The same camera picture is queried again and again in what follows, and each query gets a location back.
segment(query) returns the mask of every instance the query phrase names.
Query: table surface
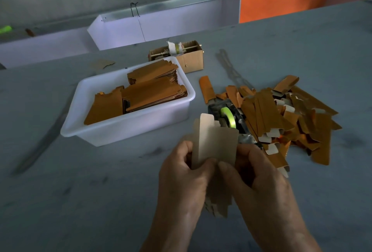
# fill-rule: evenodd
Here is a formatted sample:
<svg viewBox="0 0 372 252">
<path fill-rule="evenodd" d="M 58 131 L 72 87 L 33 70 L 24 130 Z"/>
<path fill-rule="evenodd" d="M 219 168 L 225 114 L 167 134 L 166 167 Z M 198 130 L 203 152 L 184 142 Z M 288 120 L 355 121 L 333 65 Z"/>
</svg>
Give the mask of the table surface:
<svg viewBox="0 0 372 252">
<path fill-rule="evenodd" d="M 98 73 L 146 62 L 165 40 L 0 71 L 0 243 L 3 251 L 137 251 L 155 211 L 161 163 L 192 122 L 207 112 L 198 80 L 216 93 L 249 82 L 274 86 L 287 74 L 339 112 L 329 166 L 300 149 L 287 156 L 289 179 L 306 224 L 324 251 L 372 250 L 372 4 L 359 1 L 172 37 L 198 40 L 202 71 L 187 121 L 94 147 L 57 139 L 21 175 L 14 168 L 53 126 L 76 84 Z M 228 53 L 233 68 L 217 60 Z M 227 219 L 203 212 L 190 251 L 258 251 L 236 205 Z"/>
</svg>

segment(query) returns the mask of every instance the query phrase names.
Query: green object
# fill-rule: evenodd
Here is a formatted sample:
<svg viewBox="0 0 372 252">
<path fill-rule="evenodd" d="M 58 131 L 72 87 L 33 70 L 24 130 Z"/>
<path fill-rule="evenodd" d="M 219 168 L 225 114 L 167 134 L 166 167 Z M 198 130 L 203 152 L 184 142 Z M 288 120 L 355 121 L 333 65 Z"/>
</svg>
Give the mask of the green object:
<svg viewBox="0 0 372 252">
<path fill-rule="evenodd" d="M 221 117 L 226 117 L 229 121 L 230 128 L 236 128 L 235 118 L 234 115 L 231 113 L 228 107 L 221 108 Z"/>
<path fill-rule="evenodd" d="M 11 26 L 2 27 L 2 28 L 0 28 L 0 34 L 10 32 L 11 30 L 12 30 Z"/>
</svg>

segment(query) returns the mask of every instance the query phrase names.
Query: small cardboard box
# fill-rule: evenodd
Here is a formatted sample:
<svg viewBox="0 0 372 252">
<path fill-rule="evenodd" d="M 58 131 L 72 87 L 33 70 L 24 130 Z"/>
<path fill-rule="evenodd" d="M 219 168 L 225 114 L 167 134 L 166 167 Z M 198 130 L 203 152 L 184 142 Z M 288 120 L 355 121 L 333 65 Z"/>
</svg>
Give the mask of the small cardboard box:
<svg viewBox="0 0 372 252">
<path fill-rule="evenodd" d="M 199 43 L 197 41 L 188 41 L 182 43 L 182 45 L 186 49 L 186 52 L 182 55 L 176 56 L 182 70 L 185 73 L 202 70 L 204 68 L 203 50 Z M 167 46 L 151 50 L 148 54 L 148 61 L 154 61 L 157 57 L 161 56 L 169 56 L 169 54 L 159 55 L 166 49 L 168 49 Z"/>
</svg>

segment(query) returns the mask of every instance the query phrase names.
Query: plastic container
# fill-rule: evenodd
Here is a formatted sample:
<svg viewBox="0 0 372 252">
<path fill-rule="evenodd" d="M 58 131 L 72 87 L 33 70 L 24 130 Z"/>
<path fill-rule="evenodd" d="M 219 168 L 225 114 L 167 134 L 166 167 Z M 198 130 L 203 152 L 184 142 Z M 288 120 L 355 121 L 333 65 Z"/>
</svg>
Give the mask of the plastic container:
<svg viewBox="0 0 372 252">
<path fill-rule="evenodd" d="M 86 126 L 84 120 L 96 93 L 100 91 L 109 93 L 120 85 L 127 87 L 129 85 L 128 73 L 156 61 L 89 77 L 81 80 L 76 88 L 67 118 L 61 129 L 61 135 L 64 137 L 78 136 L 94 146 L 102 146 L 186 120 L 189 117 L 190 101 L 195 98 L 195 91 L 178 60 L 172 56 L 164 59 L 179 66 L 177 69 L 178 83 L 185 85 L 187 97 Z"/>
</svg>

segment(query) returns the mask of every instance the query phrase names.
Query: right hand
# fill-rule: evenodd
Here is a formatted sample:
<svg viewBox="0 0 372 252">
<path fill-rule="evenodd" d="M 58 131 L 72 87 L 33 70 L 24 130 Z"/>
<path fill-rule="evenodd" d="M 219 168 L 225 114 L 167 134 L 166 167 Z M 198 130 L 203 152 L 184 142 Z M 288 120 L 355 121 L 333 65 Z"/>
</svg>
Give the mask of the right hand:
<svg viewBox="0 0 372 252">
<path fill-rule="evenodd" d="M 230 164 L 218 166 L 263 251 L 321 251 L 305 226 L 289 181 L 256 145 L 239 144 L 235 163 L 239 171 L 253 167 L 251 187 Z"/>
</svg>

